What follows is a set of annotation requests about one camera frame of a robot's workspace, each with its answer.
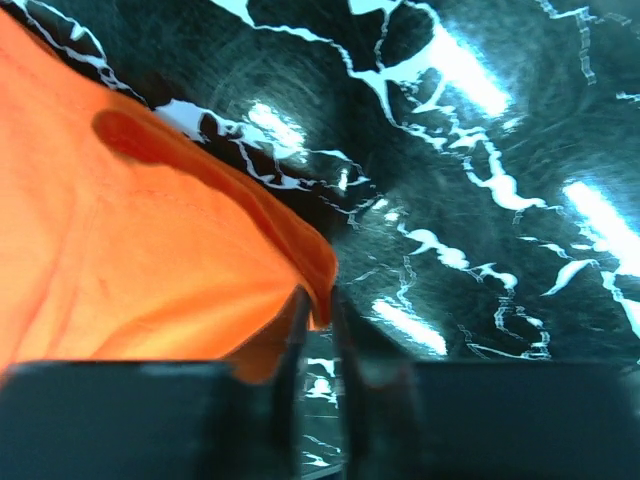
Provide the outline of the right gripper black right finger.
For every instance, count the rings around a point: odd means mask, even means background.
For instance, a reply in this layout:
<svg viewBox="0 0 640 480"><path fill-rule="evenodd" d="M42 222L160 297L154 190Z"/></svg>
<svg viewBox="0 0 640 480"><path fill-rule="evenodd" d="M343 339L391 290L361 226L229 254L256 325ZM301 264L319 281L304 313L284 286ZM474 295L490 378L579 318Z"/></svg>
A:
<svg viewBox="0 0 640 480"><path fill-rule="evenodd" d="M332 333L348 479L635 479L639 373L612 363L416 361Z"/></svg>

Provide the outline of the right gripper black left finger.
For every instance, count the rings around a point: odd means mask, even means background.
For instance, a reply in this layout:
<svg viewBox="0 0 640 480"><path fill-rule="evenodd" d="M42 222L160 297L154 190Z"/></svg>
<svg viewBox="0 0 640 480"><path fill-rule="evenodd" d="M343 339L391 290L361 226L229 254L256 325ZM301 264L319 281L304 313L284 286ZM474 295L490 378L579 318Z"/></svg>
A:
<svg viewBox="0 0 640 480"><path fill-rule="evenodd" d="M310 310L297 288L281 347L251 383L230 361L27 362L1 378L5 479L296 479L298 371Z"/></svg>

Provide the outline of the orange t-shirt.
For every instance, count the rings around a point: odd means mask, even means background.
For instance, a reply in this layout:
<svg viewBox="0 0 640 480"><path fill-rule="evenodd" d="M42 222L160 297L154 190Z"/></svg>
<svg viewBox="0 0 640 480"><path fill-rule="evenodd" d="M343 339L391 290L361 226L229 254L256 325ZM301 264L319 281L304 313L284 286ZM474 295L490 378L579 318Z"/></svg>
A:
<svg viewBox="0 0 640 480"><path fill-rule="evenodd" d="M268 378L331 321L329 243L1 14L1 363L228 360Z"/></svg>

